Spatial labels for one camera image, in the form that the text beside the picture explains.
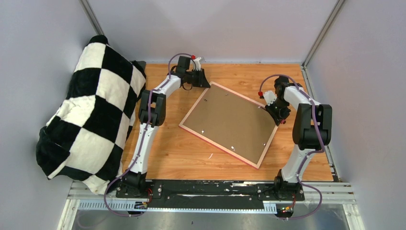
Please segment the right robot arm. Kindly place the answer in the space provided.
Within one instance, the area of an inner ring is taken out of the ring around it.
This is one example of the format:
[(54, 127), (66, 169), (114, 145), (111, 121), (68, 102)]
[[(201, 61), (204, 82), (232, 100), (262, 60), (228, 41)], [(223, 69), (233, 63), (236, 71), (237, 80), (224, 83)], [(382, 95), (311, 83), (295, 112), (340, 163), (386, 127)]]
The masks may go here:
[(279, 170), (271, 189), (278, 200), (289, 196), (298, 197), (303, 188), (302, 176), (317, 153), (325, 152), (331, 141), (332, 107), (321, 104), (307, 94), (293, 78), (274, 74), (274, 91), (259, 91), (260, 98), (266, 102), (265, 110), (275, 124), (284, 124), (290, 115), (290, 106), (296, 110), (293, 124), (293, 151), (288, 162)]

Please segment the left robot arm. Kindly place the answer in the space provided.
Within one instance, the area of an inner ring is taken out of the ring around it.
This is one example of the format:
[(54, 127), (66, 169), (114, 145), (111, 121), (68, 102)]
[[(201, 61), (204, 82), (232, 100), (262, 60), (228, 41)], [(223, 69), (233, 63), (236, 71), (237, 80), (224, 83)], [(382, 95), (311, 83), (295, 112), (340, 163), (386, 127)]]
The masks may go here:
[(166, 118), (167, 99), (185, 84), (191, 88), (211, 87), (202, 68), (203, 57), (186, 53), (177, 54), (177, 57), (177, 65), (168, 67), (164, 81), (142, 93), (138, 111), (139, 136), (129, 168), (117, 186), (119, 198), (141, 198), (151, 193), (146, 182), (148, 159), (155, 136)]

